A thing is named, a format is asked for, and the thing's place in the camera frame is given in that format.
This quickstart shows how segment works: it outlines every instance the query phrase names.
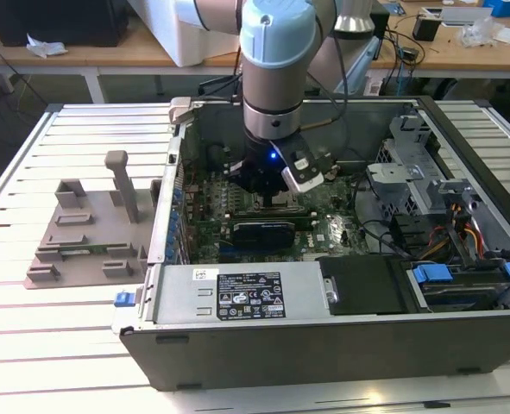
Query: motherboard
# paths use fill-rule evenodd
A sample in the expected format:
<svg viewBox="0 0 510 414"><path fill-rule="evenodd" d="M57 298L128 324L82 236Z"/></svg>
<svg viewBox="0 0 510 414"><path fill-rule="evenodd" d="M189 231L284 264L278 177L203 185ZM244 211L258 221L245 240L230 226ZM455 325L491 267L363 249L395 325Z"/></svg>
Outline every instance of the motherboard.
<svg viewBox="0 0 510 414"><path fill-rule="evenodd" d="M269 207L216 172L186 182L191 263L312 261L368 252L349 210L346 178L305 194L282 192Z"/></svg>

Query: white paper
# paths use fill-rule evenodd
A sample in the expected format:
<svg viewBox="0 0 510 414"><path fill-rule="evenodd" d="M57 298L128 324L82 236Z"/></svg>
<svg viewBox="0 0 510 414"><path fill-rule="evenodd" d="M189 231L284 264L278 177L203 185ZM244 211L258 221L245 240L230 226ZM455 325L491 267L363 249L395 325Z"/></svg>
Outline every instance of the white paper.
<svg viewBox="0 0 510 414"><path fill-rule="evenodd" d="M193 280L216 280L218 269L193 269Z"/></svg>
<svg viewBox="0 0 510 414"><path fill-rule="evenodd" d="M504 43L510 43L510 28L498 30L494 35L494 39L497 41L503 41Z"/></svg>
<svg viewBox="0 0 510 414"><path fill-rule="evenodd" d="M27 49L36 56L40 56L43 59L46 59L47 56L54 56L68 52L68 50L65 49L65 45L63 43L46 43L45 41L38 41L30 37L30 34L27 34L27 37Z"/></svg>

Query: blue box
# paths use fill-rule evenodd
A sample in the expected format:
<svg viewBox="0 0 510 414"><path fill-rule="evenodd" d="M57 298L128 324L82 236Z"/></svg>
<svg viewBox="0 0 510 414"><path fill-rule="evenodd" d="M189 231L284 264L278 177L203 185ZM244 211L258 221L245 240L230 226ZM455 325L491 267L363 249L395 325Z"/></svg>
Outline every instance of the blue box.
<svg viewBox="0 0 510 414"><path fill-rule="evenodd" d="M509 0L485 0L483 7L492 7L494 17L510 17Z"/></svg>

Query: desk leg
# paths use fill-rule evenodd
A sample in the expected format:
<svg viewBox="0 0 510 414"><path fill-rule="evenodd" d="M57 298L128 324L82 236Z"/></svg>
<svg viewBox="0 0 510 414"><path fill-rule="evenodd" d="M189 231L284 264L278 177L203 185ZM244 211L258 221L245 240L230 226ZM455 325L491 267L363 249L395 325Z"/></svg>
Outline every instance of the desk leg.
<svg viewBox="0 0 510 414"><path fill-rule="evenodd" d="M0 89L6 94L13 93L15 91L10 80L10 75L0 74Z"/></svg>
<svg viewBox="0 0 510 414"><path fill-rule="evenodd" d="M99 76L96 73L84 73L85 82L88 84L91 101L94 104L106 104L103 87L99 82Z"/></svg>
<svg viewBox="0 0 510 414"><path fill-rule="evenodd" d="M162 86L162 75L154 75L154 87L158 96L161 97L165 94L165 89Z"/></svg>

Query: slotted metal tabletop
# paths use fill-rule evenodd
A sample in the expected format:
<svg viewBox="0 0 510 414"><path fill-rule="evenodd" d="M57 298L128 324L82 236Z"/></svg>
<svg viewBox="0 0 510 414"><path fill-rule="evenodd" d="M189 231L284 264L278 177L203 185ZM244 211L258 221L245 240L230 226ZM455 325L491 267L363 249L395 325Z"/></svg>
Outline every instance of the slotted metal tabletop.
<svg viewBox="0 0 510 414"><path fill-rule="evenodd" d="M492 108L482 108L471 101L437 104L510 193L510 124ZM439 153L454 176L463 178L449 152Z"/></svg>
<svg viewBox="0 0 510 414"><path fill-rule="evenodd" d="M447 113L481 116L470 103L461 108L450 111L452 104ZM165 104L66 105L42 117L0 178L0 413L423 413L425 401L450 403L444 414L510 413L510 363L469 377L157 392L110 329L112 299L124 286L26 291L22 281L57 203L59 180L80 178L86 191L112 189L104 155L125 149L135 187L149 188L164 174L167 112ZM475 122L490 128L464 134L475 143L499 140L498 147L476 148L492 148L486 154L506 166L496 173L510 171L510 138L492 121Z"/></svg>

